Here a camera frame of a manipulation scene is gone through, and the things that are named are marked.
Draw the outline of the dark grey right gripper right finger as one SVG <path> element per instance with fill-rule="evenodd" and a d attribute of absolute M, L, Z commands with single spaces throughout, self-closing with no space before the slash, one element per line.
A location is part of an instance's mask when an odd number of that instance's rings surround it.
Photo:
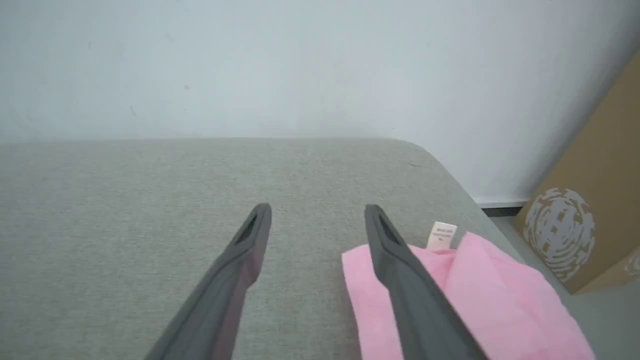
<path fill-rule="evenodd" d="M 386 212 L 369 203 L 366 238 L 378 281 L 386 287 L 405 360 L 486 360 L 467 328 Z"/>

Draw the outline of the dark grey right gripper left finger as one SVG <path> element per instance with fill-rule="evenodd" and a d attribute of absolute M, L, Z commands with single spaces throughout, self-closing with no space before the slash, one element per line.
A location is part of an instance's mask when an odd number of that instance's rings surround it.
<path fill-rule="evenodd" d="M 258 280 L 272 223 L 259 203 L 146 355 L 147 360 L 230 360 L 248 289 Z"/>

